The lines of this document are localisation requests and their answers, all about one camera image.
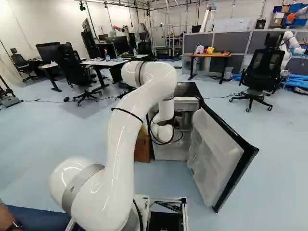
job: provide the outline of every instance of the gray joint ring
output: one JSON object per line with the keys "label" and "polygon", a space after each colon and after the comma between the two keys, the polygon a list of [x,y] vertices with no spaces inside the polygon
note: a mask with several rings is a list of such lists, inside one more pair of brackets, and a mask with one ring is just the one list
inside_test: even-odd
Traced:
{"label": "gray joint ring", "polygon": [[141,85],[144,84],[144,81],[143,81],[143,77],[140,76],[140,72],[141,72],[141,69],[142,69],[142,66],[144,64],[146,64],[147,62],[144,62],[144,61],[140,61],[137,65],[136,65],[136,68],[135,68],[135,81],[138,85],[138,87],[141,87]]}
{"label": "gray joint ring", "polygon": [[62,195],[62,208],[63,210],[71,214],[73,201],[81,189],[81,187],[87,182],[87,180],[92,177],[95,173],[105,169],[104,165],[93,164],[82,169],[73,179],[67,184],[63,195]]}

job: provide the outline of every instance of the whiteboard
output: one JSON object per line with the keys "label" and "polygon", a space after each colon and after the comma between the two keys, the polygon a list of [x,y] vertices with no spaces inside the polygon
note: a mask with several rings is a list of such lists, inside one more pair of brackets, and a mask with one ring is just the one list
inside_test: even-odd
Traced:
{"label": "whiteboard", "polygon": [[251,18],[228,18],[215,20],[214,32],[238,31],[252,29],[254,20]]}

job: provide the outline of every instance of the water bottle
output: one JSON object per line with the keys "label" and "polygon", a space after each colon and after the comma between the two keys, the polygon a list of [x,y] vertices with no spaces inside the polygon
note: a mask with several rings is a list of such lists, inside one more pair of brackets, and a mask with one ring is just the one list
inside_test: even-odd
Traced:
{"label": "water bottle", "polygon": [[110,56],[107,54],[107,49],[105,49],[105,60],[106,62],[110,61]]}

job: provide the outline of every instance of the person's hand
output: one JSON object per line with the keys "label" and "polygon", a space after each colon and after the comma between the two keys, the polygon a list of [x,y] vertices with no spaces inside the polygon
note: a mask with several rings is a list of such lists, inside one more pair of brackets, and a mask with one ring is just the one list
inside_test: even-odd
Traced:
{"label": "person's hand", "polygon": [[4,204],[0,204],[0,231],[6,231],[15,221],[15,218],[9,212]]}

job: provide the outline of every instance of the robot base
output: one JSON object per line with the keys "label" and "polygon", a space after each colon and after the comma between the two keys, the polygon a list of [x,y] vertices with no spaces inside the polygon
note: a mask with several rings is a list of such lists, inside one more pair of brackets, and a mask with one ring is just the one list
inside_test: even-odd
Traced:
{"label": "robot base", "polygon": [[[150,199],[135,195],[135,202],[142,214],[144,231],[188,231],[188,214],[185,197]],[[73,219],[65,231],[83,231]],[[140,231],[136,207],[132,208],[127,224],[121,231]]]}

